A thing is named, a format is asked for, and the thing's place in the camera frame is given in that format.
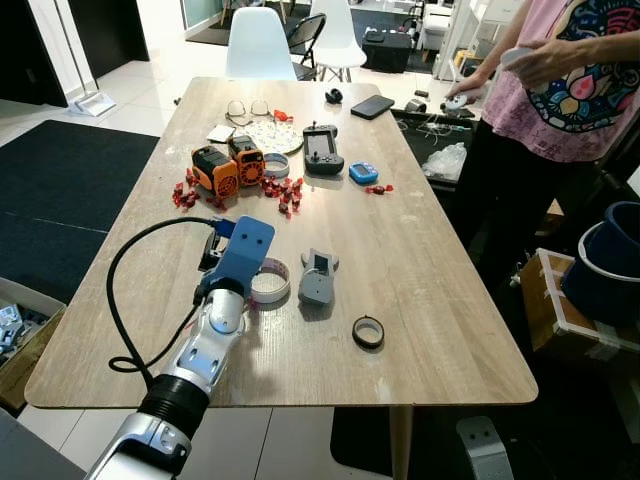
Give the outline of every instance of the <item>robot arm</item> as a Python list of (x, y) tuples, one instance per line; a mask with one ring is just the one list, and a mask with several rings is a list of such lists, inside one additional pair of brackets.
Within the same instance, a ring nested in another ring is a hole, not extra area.
[(189, 338), (153, 379), (85, 480), (173, 479), (191, 452), (191, 439), (209, 406), (229, 352), (244, 333), (242, 312), (251, 279), (267, 254), (274, 229), (251, 217), (226, 220), (216, 235), (231, 237), (196, 290), (204, 306)]

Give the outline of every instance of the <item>graphic print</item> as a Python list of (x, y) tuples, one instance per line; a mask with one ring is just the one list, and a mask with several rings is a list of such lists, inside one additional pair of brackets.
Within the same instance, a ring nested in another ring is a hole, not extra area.
[[(640, 29), (640, 0), (568, 0), (549, 38), (581, 40)], [(587, 65), (527, 90), (542, 119), (559, 130), (588, 132), (615, 123), (640, 86), (640, 62)]]

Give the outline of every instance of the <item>pink t-shirt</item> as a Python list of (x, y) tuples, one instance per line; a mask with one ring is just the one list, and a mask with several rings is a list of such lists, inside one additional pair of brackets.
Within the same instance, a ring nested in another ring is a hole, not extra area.
[[(533, 0), (518, 43), (640, 29), (640, 0)], [(640, 62), (587, 65), (525, 90), (503, 72), (482, 118), (497, 135), (556, 162), (601, 158), (640, 108)]]

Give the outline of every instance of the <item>person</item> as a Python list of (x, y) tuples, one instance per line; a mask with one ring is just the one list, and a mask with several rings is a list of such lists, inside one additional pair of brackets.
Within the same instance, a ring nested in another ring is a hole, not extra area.
[(449, 97), (504, 66), (469, 148), (450, 214), (469, 248), (495, 208), (476, 265), (490, 292), (507, 277), (563, 183), (611, 147), (638, 111), (640, 0), (525, 0), (503, 38)]

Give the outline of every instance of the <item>black chair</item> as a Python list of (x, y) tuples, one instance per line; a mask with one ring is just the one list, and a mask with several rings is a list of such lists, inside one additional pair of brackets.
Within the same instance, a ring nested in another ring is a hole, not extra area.
[[(289, 49), (309, 42), (307, 50), (302, 55), (302, 61), (300, 63), (293, 62), (293, 70), (296, 72), (298, 80), (308, 81), (316, 79), (317, 70), (316, 62), (313, 59), (313, 46), (316, 40), (318, 40), (318, 36), (322, 32), (326, 22), (327, 16), (324, 13), (318, 13), (317, 15), (312, 15), (311, 17), (300, 20), (287, 35)], [(311, 61), (310, 67), (304, 65), (307, 60)]]

